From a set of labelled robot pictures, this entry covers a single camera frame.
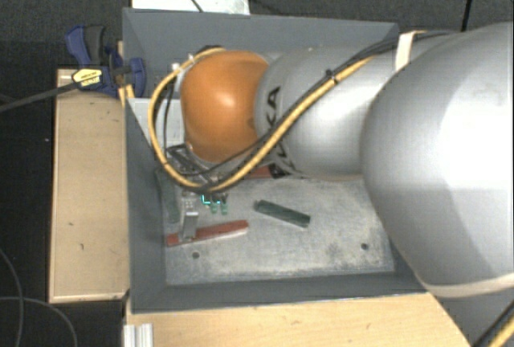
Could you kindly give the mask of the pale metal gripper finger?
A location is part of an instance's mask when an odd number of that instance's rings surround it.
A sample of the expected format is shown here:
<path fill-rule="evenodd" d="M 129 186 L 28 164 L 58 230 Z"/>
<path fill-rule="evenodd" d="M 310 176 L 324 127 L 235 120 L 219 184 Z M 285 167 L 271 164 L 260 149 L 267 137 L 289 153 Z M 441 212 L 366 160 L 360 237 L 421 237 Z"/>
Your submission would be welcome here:
<path fill-rule="evenodd" d="M 181 239 L 183 242 L 196 237 L 199 213 L 196 210 L 186 211 L 182 220 Z"/>

